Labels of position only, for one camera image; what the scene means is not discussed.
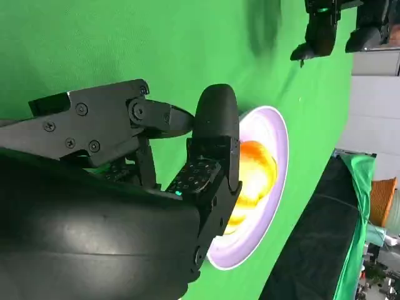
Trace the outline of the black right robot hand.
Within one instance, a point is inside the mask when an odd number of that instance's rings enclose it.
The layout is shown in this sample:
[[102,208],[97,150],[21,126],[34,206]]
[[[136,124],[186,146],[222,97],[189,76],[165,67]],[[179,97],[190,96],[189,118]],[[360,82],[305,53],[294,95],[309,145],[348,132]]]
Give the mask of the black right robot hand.
[[179,299],[242,184],[235,93],[191,114],[145,81],[29,102],[1,121],[2,299]]

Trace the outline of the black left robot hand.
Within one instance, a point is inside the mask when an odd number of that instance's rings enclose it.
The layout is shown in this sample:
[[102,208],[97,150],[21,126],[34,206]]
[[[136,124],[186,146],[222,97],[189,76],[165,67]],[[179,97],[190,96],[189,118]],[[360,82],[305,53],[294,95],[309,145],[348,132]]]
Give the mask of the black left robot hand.
[[330,56],[336,42],[338,21],[341,18],[339,1],[304,2],[309,21],[305,41],[292,52],[290,60],[300,61]]

